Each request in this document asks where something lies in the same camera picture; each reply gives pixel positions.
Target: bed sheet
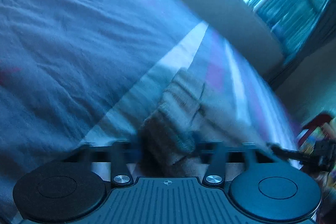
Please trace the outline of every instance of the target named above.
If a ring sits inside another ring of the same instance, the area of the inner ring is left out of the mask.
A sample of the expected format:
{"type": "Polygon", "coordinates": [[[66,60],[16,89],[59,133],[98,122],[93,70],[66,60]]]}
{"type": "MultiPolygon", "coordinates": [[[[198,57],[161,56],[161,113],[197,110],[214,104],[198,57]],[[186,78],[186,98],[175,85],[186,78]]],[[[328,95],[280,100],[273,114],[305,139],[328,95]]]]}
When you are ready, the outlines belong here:
{"type": "Polygon", "coordinates": [[[135,135],[180,68],[224,94],[265,141],[296,149],[267,84],[179,0],[0,0],[0,24],[6,222],[21,219],[12,199],[20,177],[82,143],[135,135]]]}

